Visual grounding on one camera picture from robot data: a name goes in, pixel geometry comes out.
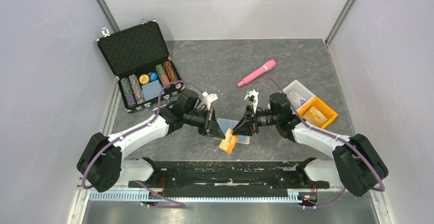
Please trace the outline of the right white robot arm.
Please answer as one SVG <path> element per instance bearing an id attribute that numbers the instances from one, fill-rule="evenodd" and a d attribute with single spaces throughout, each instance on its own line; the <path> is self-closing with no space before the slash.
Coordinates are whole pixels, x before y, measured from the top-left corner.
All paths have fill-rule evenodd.
<path id="1" fill-rule="evenodd" d="M 282 138 L 307 145 L 332 158 L 323 162 L 309 159 L 301 165 L 295 174 L 300 186 L 336 181 L 357 197 L 370 190 L 385 190 L 383 179 L 389 175 L 389 170 L 366 136 L 339 135 L 313 125 L 295 112 L 283 93 L 270 96 L 269 109 L 258 107 L 256 90 L 248 92 L 244 99 L 248 105 L 233 129 L 234 135 L 253 136 L 259 133 L 260 127 L 275 126 Z"/>

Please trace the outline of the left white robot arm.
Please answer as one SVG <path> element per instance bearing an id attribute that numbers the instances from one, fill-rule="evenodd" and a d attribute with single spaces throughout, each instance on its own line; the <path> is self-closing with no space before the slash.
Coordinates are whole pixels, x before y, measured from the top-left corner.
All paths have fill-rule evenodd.
<path id="1" fill-rule="evenodd" d="M 217 99 L 216 94 L 203 92 L 199 95 L 185 89 L 177 100 L 167 103 L 147 120 L 129 129 L 108 136 L 100 132 L 92 135 L 76 166 L 83 175 L 82 187 L 104 192 L 118 182 L 135 180 L 149 187 L 156 186 L 161 180 L 161 173 L 151 160 L 127 160 L 126 157 L 184 125 L 196 127 L 200 135 L 223 140 L 225 133 L 211 107 Z"/>

